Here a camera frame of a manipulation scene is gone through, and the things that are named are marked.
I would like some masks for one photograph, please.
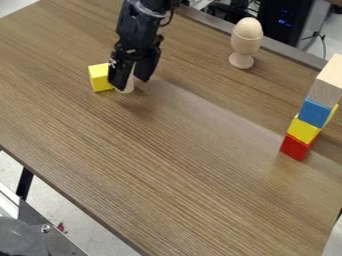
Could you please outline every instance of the floor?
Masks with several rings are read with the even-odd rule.
[[[36,0],[0,0],[0,18]],[[322,34],[326,37],[327,59],[334,53],[342,54],[342,15],[333,14],[326,21]],[[317,39],[308,52],[322,57],[322,42]],[[22,166],[0,152],[0,182],[15,190]],[[63,223],[67,236],[94,256],[138,256],[130,247],[60,196],[38,178],[34,179],[28,202],[53,224]]]
[[[322,28],[321,34],[326,35],[326,60],[329,60],[335,53],[342,54],[342,14],[332,13]],[[323,58],[323,44],[320,38],[307,51],[310,54]]]
[[[22,166],[0,152],[0,182],[15,191]],[[59,195],[34,178],[27,202],[54,225],[63,223],[66,236],[90,256],[139,256],[133,249]]]

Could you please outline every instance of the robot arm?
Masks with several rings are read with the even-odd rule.
[[[148,81],[161,56],[163,36],[157,35],[164,19],[171,21],[177,0],[124,0],[117,25],[120,37],[112,52],[108,81],[118,90],[134,75]]]

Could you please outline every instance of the table leg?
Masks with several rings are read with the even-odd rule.
[[[21,173],[21,177],[19,180],[19,185],[17,188],[17,196],[19,196],[22,200],[26,201],[27,195],[29,193],[31,183],[33,179],[33,173],[27,170],[25,167]]]

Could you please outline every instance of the stacked blocks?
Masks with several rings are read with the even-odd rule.
[[[94,92],[114,90],[108,82],[108,63],[93,65],[88,67],[91,86]]]
[[[342,56],[334,55],[316,78],[303,106],[287,131],[280,151],[300,161],[333,119],[342,96]]]

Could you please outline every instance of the yellow cube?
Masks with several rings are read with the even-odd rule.
[[[334,108],[331,110],[331,113],[329,115],[329,117],[327,118],[327,121],[325,122],[323,128],[334,118],[336,111],[338,109],[339,105],[335,104]]]
[[[91,86],[94,92],[114,90],[108,82],[108,63],[88,67]]]
[[[323,128],[333,119],[339,105],[336,104],[332,109],[327,121],[325,122]],[[296,139],[304,142],[305,144],[310,144],[313,139],[322,131],[322,129],[317,128],[311,124],[308,124],[302,120],[298,119],[298,114],[293,118],[290,128],[287,131],[288,134],[292,135]]]

